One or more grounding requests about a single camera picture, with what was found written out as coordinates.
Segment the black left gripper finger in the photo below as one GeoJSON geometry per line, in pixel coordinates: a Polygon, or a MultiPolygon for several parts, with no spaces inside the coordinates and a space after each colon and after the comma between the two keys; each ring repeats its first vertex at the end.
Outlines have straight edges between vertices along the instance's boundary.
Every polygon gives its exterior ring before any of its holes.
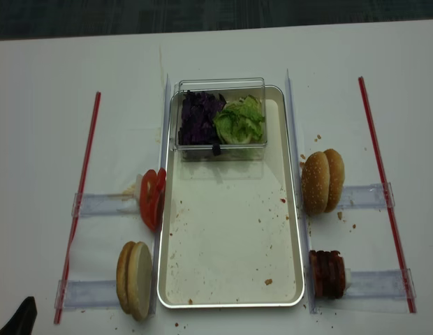
{"type": "Polygon", "coordinates": [[[35,298],[25,298],[11,319],[0,329],[0,335],[31,335],[37,315],[35,298]]]}

